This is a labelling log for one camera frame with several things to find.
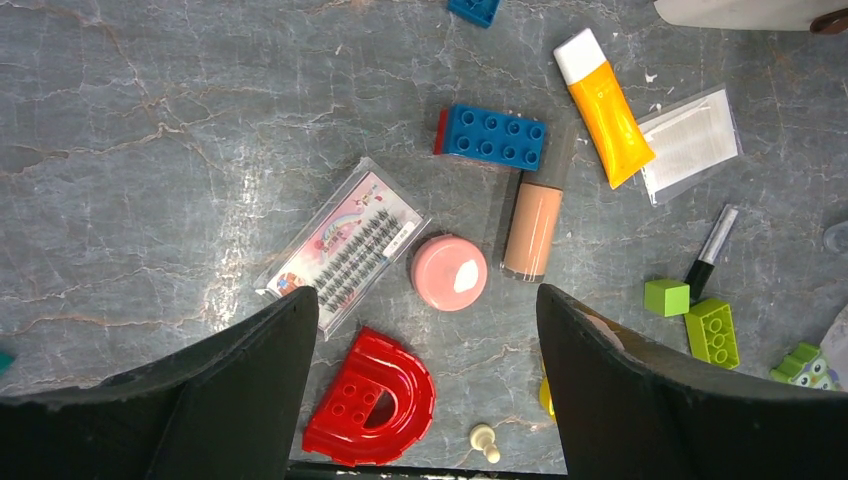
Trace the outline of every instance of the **pink round container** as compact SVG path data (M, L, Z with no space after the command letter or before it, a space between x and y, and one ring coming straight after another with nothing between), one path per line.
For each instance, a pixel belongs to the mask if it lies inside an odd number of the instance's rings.
M483 293L487 276L483 252L453 235L428 240L412 260L412 285L425 302L443 312L474 303Z

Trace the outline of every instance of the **gray marble surface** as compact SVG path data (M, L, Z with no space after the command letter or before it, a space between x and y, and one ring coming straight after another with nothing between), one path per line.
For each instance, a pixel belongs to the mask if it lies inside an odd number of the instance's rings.
M642 284L685 275L734 202L707 293L733 305L739 370L766 376L821 340L848 302L848 262L821 244L848 218L848 36L678 28L644 0L504 0L483 30L444 4L0 4L0 349L17 357L0 393L93 385L246 317L261 305L255 276L362 155L434 230L496 257L516 177L431 156L437 112L462 102L561 128L577 112L551 50L587 26L637 117L725 82L745 155L653 208L640 179L611 191L581 143L548 281L687 351L680 318L643 310ZM489 278L447 314L393 266L319 343L301 425L369 325L408 345L438 391L429 434L399 464L492 468L467 443L485 421L498 469L564 472L536 399L535 287ZM299 446L293 458L320 459Z

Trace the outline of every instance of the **green cube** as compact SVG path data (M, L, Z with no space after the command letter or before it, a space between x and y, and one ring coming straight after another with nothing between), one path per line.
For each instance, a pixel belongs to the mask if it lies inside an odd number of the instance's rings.
M664 278L645 284L645 308L664 317L689 311L689 285Z
M739 366L733 315L727 302L709 298L692 307L684 318L693 357L728 370Z

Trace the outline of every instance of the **red curved toy block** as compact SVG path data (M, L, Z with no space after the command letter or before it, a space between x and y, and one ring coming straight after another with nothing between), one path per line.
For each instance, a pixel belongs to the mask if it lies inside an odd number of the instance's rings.
M394 411L368 428L366 419L384 393L394 400ZM364 327L306 426L303 450L347 466L389 463L427 433L435 401L424 364L398 342Z

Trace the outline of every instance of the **plastic packet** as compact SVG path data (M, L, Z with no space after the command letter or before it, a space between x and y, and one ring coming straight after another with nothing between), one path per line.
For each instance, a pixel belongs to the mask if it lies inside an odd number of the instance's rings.
M639 120L656 159L642 168L651 205L668 202L742 154L724 85Z
M326 340L428 222L406 192L364 157L254 288L276 300L297 287L314 287Z

